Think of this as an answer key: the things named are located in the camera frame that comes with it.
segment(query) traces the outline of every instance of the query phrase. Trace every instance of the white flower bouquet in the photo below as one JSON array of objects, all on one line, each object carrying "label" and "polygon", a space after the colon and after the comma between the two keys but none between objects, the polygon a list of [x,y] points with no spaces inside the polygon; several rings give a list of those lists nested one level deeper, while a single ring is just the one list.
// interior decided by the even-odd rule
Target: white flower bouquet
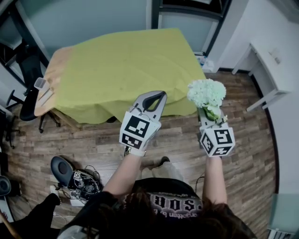
[{"label": "white flower bouquet", "polygon": [[221,116],[220,106],[226,96],[226,88],[219,81],[195,80],[188,85],[187,98],[193,101],[198,108],[203,108],[207,117],[217,121]]}]

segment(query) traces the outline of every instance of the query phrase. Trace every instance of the yellow-green tablecloth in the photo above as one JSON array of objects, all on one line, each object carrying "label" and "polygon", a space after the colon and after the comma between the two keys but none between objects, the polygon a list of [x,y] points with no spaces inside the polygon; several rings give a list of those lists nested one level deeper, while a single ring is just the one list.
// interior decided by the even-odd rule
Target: yellow-green tablecloth
[{"label": "yellow-green tablecloth", "polygon": [[188,115],[187,86],[205,78],[179,29],[112,33],[73,46],[55,108],[78,123],[122,121],[139,95],[165,91],[163,115]]}]

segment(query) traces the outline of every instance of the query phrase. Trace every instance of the wooden floor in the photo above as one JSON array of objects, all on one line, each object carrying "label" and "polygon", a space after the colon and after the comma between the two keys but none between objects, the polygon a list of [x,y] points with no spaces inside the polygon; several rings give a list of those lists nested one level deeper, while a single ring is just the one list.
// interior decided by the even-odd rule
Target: wooden floor
[{"label": "wooden floor", "polygon": [[[245,74],[217,73],[206,77],[221,81],[227,88],[223,111],[235,132],[236,147],[223,159],[223,170],[228,191],[228,205],[258,236],[266,238],[271,195],[275,186],[275,162],[272,138],[264,111],[250,113],[246,108],[259,99],[250,78]],[[205,152],[199,148],[196,133],[199,123],[196,114],[187,117],[163,117],[162,128],[150,143],[145,165],[153,165],[166,155],[193,188],[196,179],[204,172]],[[55,155],[63,155],[82,168],[93,165],[105,184],[121,162],[123,147],[118,143],[119,122],[113,124],[84,125],[83,130],[72,132],[66,125],[60,128],[46,116],[44,133],[40,134],[39,119],[31,122],[17,120],[14,134],[15,149],[5,144],[9,155],[9,176],[21,182],[24,196],[31,207],[49,194],[49,187],[56,183],[50,170]],[[202,182],[198,184],[201,195]],[[10,198],[15,219],[23,218],[30,211],[29,205],[19,197]],[[56,213],[74,216],[80,208],[71,207],[63,198]],[[52,226],[60,228],[62,218],[54,218]]]}]

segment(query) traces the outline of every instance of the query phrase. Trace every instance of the forearm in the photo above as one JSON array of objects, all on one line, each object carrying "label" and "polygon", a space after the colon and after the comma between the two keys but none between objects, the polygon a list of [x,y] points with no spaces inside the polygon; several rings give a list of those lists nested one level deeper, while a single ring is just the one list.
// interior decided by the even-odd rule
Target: forearm
[{"label": "forearm", "polygon": [[220,157],[206,159],[203,198],[208,198],[214,204],[227,203],[227,194]]},{"label": "forearm", "polygon": [[136,181],[140,165],[141,158],[139,156],[132,154],[125,156],[103,191],[109,192],[115,197],[130,193]]}]

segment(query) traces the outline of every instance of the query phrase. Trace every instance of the white desk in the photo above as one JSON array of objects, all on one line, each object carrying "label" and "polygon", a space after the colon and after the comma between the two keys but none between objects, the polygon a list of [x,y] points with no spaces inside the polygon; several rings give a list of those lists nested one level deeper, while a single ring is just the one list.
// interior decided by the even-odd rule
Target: white desk
[{"label": "white desk", "polygon": [[264,102],[266,102],[266,104],[262,107],[262,109],[266,109],[270,105],[274,104],[277,100],[279,100],[280,98],[292,91],[292,86],[288,82],[289,79],[284,74],[282,63],[277,64],[275,59],[270,55],[269,51],[267,50],[267,47],[264,47],[263,45],[258,44],[255,41],[252,41],[249,44],[247,50],[233,69],[232,74],[234,75],[239,70],[241,63],[245,58],[248,57],[251,50],[255,52],[256,56],[259,59],[259,62],[249,72],[249,76],[252,76],[258,65],[262,64],[266,72],[268,73],[270,79],[272,80],[275,89],[269,92],[267,95],[265,95],[257,102],[255,102],[253,105],[248,107],[248,112],[252,111]]}]

